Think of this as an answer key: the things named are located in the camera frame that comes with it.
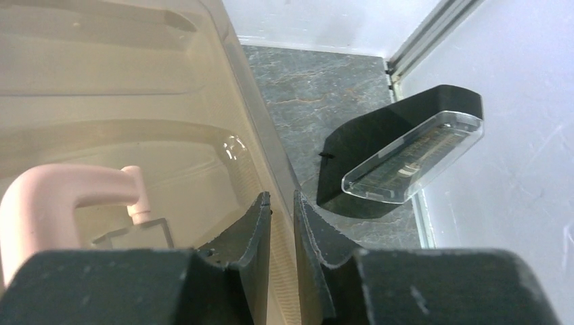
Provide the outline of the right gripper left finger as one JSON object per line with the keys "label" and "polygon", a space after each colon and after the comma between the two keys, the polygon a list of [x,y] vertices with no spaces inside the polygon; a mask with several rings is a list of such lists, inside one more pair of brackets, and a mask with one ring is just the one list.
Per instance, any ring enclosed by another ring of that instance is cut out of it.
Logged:
{"label": "right gripper left finger", "polygon": [[271,205],[261,192],[245,214],[199,248],[197,323],[265,324]]}

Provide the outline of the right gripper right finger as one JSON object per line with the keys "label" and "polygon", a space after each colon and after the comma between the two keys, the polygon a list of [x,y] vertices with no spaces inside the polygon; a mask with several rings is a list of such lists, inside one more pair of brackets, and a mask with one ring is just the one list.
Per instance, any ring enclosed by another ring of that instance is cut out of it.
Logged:
{"label": "right gripper right finger", "polygon": [[294,237],[303,324],[363,324],[359,245],[294,192]]}

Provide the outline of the beige plastic tool box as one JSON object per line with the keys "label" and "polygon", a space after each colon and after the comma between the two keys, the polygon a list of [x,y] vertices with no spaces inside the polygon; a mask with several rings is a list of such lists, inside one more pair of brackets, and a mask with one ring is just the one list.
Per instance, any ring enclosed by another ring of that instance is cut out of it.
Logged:
{"label": "beige plastic tool box", "polygon": [[269,192],[267,323],[301,323],[296,178],[221,1],[2,1],[1,189],[51,163],[140,167],[177,248]]}

